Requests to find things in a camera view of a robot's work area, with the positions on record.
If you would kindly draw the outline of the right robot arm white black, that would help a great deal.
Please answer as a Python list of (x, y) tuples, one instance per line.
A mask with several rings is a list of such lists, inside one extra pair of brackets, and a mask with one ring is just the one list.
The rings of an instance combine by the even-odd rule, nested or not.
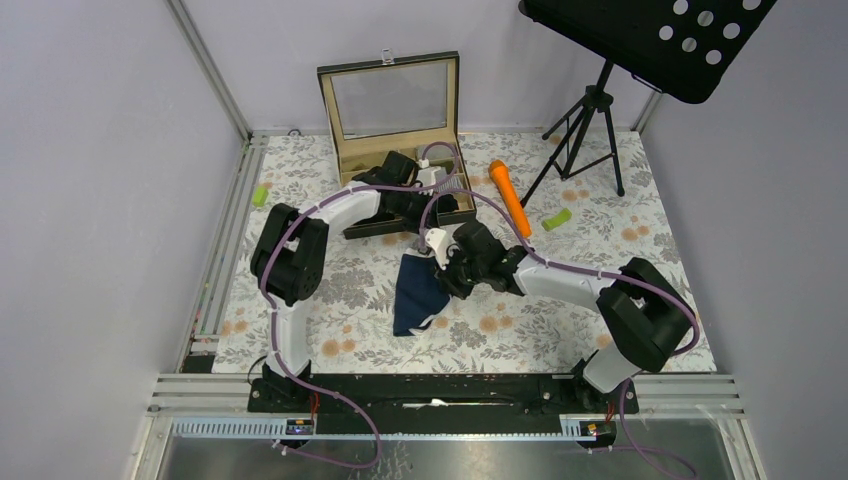
[(436, 258), (436, 277), (449, 295), (467, 298), (486, 284), (496, 292), (564, 301), (597, 312), (611, 343), (578, 365), (575, 402), (597, 412), (624, 380), (657, 373), (687, 334), (698, 333), (694, 311), (647, 260), (634, 257), (613, 270), (542, 258), (531, 247), (505, 248), (478, 221), (454, 233), (432, 228), (424, 244)]

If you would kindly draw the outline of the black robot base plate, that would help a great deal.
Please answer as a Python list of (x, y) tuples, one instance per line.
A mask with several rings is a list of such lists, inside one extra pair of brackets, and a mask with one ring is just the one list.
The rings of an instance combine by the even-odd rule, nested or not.
[(635, 414), (635, 388), (604, 394), (571, 375), (311, 374), (250, 383), (251, 413), (302, 414), (321, 435), (556, 434), (563, 415)]

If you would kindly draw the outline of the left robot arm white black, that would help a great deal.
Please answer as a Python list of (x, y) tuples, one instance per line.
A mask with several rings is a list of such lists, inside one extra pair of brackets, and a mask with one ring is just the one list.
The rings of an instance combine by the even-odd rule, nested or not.
[(251, 258), (261, 295), (269, 303), (267, 368), (279, 377), (272, 398), (288, 411), (309, 401), (310, 385), (299, 377), (310, 365), (306, 342), (308, 303), (319, 287), (328, 241), (354, 224), (379, 214), (412, 223), (412, 231), (431, 219), (425, 207), (434, 193), (458, 173), (458, 163), (432, 184), (418, 183), (417, 163), (391, 152), (381, 166), (354, 176), (347, 185), (311, 205), (274, 205)]

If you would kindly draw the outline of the navy blue underwear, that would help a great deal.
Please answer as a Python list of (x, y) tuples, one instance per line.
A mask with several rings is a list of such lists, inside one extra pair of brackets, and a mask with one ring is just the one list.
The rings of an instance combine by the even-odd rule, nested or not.
[(409, 249), (401, 257), (395, 284), (392, 333), (409, 337), (429, 329), (450, 302), (436, 274), (440, 272), (434, 257)]

